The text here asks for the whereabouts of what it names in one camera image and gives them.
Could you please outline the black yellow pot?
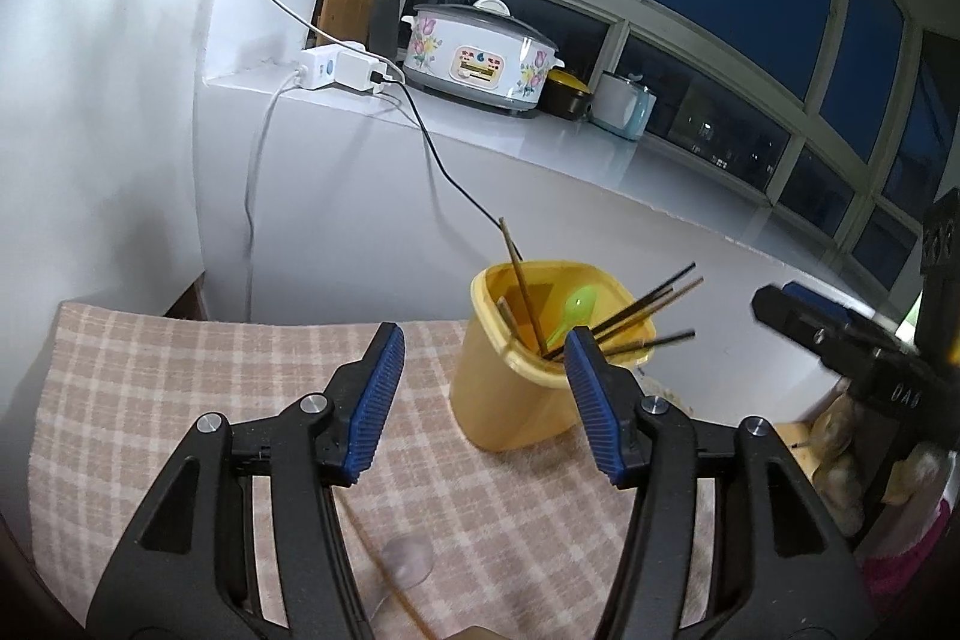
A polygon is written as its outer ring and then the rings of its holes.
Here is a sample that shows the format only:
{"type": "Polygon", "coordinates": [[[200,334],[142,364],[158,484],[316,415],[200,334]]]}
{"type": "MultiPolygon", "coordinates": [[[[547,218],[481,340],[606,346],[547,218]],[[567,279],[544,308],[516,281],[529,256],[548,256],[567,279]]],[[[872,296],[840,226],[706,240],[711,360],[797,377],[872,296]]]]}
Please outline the black yellow pot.
{"type": "Polygon", "coordinates": [[[574,74],[559,68],[547,73],[537,109],[553,117],[578,122],[586,117],[592,91],[574,74]]]}

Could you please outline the pink plaid cloth mat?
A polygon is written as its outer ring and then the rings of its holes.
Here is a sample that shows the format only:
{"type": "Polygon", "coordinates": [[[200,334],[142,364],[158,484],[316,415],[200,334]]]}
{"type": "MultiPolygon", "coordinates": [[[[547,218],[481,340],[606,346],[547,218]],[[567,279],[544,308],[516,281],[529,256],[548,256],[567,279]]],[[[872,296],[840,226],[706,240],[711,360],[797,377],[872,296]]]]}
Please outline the pink plaid cloth mat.
{"type": "MultiPolygon", "coordinates": [[[[587,638],[617,570],[633,498],[597,471],[584,435],[480,452],[449,408],[457,321],[410,321],[404,377],[373,466],[347,489],[381,548],[425,533],[436,562],[409,591],[438,637],[485,627],[509,638],[587,638]]],[[[71,614],[88,610],[149,484],[206,411],[272,416],[358,359],[368,325],[257,326],[60,308],[29,454],[32,557],[71,614]]],[[[381,578],[342,510],[359,592],[381,578]]],[[[393,599],[381,638],[421,638],[393,599]]]]}

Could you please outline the white power strip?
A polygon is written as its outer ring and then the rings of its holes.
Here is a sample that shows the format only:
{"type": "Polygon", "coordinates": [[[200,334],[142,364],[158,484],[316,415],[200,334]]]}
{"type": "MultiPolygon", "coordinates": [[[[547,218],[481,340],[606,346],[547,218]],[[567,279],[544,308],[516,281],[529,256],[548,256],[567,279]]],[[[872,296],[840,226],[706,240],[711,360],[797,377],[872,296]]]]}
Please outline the white power strip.
{"type": "Polygon", "coordinates": [[[338,86],[354,92],[379,92],[386,64],[358,42],[324,44],[298,53],[298,86],[308,91],[338,86]]]}

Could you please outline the green plastic spoon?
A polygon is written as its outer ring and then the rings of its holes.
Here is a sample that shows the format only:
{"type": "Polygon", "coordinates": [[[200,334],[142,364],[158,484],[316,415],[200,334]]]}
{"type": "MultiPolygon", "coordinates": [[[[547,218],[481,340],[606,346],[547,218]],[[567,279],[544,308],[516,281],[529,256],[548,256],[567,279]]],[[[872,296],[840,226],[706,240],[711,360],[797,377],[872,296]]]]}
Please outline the green plastic spoon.
{"type": "Polygon", "coordinates": [[[586,284],[571,292],[563,304],[560,321],[551,331],[545,346],[548,349],[555,349],[576,326],[592,325],[597,299],[599,299],[599,289],[594,284],[586,284]]]}

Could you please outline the brown cardboard box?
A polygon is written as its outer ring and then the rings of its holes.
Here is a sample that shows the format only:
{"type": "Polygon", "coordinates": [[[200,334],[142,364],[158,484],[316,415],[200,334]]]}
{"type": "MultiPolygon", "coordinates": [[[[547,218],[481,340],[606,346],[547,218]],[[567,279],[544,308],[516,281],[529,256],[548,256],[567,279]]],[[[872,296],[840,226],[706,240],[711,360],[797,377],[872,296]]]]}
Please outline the brown cardboard box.
{"type": "Polygon", "coordinates": [[[805,422],[778,422],[775,425],[775,431],[799,464],[802,473],[812,477],[820,464],[820,459],[812,452],[811,442],[809,442],[811,427],[805,422]]]}

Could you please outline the clear plastic spoon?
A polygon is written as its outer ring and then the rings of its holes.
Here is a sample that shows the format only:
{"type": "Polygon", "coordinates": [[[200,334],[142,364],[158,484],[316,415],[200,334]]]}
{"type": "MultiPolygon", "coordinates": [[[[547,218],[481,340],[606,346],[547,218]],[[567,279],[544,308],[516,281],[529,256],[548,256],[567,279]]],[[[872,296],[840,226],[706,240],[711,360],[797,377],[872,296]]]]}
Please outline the clear plastic spoon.
{"type": "Polygon", "coordinates": [[[386,569],[381,576],[368,617],[374,619],[387,599],[395,593],[404,594],[428,580],[433,573],[436,554],[433,543],[425,533],[407,533],[393,537],[379,551],[379,564],[386,569]]]}

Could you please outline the yellow plastic utensil cup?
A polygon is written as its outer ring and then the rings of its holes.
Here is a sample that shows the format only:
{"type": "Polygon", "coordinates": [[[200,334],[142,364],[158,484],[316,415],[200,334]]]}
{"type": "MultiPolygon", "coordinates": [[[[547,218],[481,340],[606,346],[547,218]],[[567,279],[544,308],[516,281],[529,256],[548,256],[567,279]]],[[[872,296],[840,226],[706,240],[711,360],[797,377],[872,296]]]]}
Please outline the yellow plastic utensil cup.
{"type": "Polygon", "coordinates": [[[619,312],[635,296],[587,263],[523,264],[519,286],[511,263],[480,271],[470,283],[467,325],[449,399],[460,431],[487,452],[506,452],[558,437],[579,424],[565,367],[537,353],[537,341],[558,344],[565,305],[583,287],[596,291],[590,325],[619,312]]]}

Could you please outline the pink white cloth pile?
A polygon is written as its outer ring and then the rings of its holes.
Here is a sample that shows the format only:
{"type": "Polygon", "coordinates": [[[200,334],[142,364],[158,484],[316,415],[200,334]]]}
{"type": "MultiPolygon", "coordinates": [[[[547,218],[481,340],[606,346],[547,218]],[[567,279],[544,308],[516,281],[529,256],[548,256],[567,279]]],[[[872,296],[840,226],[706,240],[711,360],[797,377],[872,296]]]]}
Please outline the pink white cloth pile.
{"type": "Polygon", "coordinates": [[[836,395],[812,424],[812,484],[848,541],[874,609],[921,572],[958,503],[958,453],[836,395]]]}

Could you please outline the white floral rice cooker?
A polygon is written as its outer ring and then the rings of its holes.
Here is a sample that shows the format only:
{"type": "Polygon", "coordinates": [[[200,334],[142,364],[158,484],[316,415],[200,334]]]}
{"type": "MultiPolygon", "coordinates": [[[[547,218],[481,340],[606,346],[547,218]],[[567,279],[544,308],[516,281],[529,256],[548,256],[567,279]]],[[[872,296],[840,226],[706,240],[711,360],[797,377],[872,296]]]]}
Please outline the white floral rice cooker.
{"type": "Polygon", "coordinates": [[[527,112],[554,68],[558,46],[514,18],[503,0],[416,5],[400,21],[410,30],[405,78],[412,85],[509,112],[527,112]]]}

